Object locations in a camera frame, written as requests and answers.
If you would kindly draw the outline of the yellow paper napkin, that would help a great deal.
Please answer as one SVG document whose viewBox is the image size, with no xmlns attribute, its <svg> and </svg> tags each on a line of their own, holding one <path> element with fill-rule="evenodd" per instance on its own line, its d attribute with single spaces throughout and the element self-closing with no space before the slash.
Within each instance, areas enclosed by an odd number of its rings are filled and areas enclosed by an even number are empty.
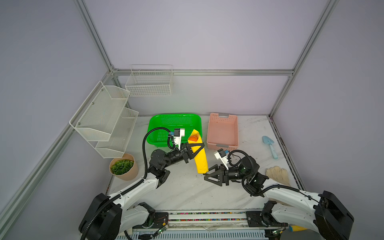
<svg viewBox="0 0 384 240">
<path fill-rule="evenodd" d="M 197 130 L 193 130 L 190 136 L 199 136 L 199 141 L 197 143 L 203 143 L 202 137 Z M 198 149 L 198 147 L 193 147 L 192 150 L 195 152 Z M 205 147 L 204 149 L 194 158 L 196 167 L 197 167 L 197 172 L 198 174 L 205 174 L 209 171 L 208 168 L 208 161 L 207 161 L 207 156 L 205 152 Z"/>
</svg>

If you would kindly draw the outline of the orange plastic spoon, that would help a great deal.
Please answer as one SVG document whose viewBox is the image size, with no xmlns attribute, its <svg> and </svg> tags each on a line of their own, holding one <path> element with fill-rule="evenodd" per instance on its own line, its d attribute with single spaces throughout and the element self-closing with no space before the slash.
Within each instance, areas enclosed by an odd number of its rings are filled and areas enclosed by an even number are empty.
<svg viewBox="0 0 384 240">
<path fill-rule="evenodd" d="M 190 136 L 188 142 L 197 143 L 199 141 L 199 136 Z"/>
</svg>

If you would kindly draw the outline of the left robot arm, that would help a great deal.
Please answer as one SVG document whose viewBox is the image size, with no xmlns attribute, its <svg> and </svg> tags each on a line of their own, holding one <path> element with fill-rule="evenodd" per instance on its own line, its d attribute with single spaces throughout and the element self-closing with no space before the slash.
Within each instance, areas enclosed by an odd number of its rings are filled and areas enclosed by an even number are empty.
<svg viewBox="0 0 384 240">
<path fill-rule="evenodd" d="M 204 144 L 182 144 L 166 153 L 154 150 L 146 176 L 111 195 L 99 194 L 91 202 L 80 225 L 82 240 L 113 240 L 131 227 L 143 225 L 155 210 L 145 203 L 134 207 L 144 195 L 159 188 L 170 175 L 166 168 L 194 159 L 204 150 Z"/>
</svg>

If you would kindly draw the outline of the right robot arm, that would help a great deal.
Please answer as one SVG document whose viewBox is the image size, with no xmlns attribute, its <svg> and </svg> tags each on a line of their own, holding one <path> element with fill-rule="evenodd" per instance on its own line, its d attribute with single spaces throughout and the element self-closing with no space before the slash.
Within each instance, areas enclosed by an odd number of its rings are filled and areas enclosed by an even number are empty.
<svg viewBox="0 0 384 240">
<path fill-rule="evenodd" d="M 348 240 L 354 217 L 331 192 L 312 193 L 282 185 L 259 173 L 252 157 L 243 157 L 235 165 L 214 165 L 205 174 L 207 182 L 218 186 L 241 183 L 251 197 L 268 201 L 260 212 L 261 224 L 289 224 L 319 233 L 326 240 Z"/>
</svg>

